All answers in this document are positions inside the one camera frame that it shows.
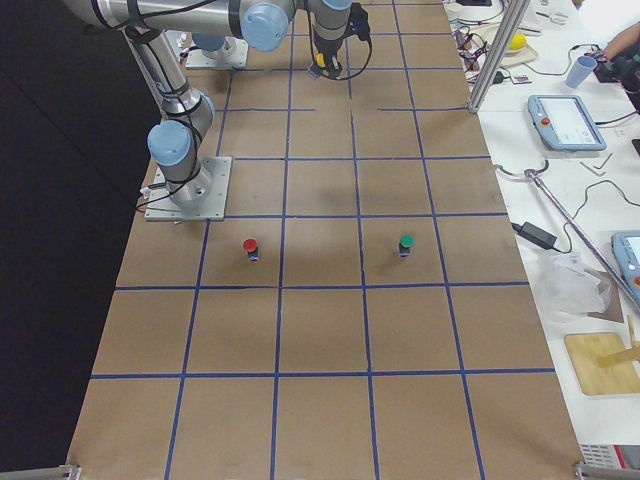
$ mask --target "blue plastic cup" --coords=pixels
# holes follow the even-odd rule
[[[598,65],[598,61],[595,58],[581,55],[573,62],[564,83],[567,84],[567,87],[576,88],[593,72],[596,65]]]

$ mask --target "plastic bag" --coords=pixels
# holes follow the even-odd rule
[[[579,253],[545,252],[536,301],[548,313],[604,313],[611,303],[611,281],[582,262]]]

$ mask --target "yellow object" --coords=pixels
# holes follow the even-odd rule
[[[522,33],[516,33],[511,39],[509,50],[521,50],[527,45],[527,37]]]

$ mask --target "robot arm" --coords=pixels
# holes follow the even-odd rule
[[[337,53],[344,38],[358,34],[371,47],[366,12],[359,4],[352,5],[352,0],[63,2],[90,25],[124,32],[165,117],[149,133],[149,150],[164,174],[165,198],[183,210],[195,211],[211,191],[211,175],[201,168],[197,151],[213,122],[214,107],[206,95],[189,85],[164,30],[234,36],[259,51],[271,51],[280,45],[301,8],[308,12],[309,19],[314,15],[313,40],[319,54],[310,70],[332,79],[337,79],[342,70]]]

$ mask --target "green bottle cap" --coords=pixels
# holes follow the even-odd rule
[[[416,243],[411,235],[403,235],[400,239],[400,245],[404,248],[411,248],[413,244]]]

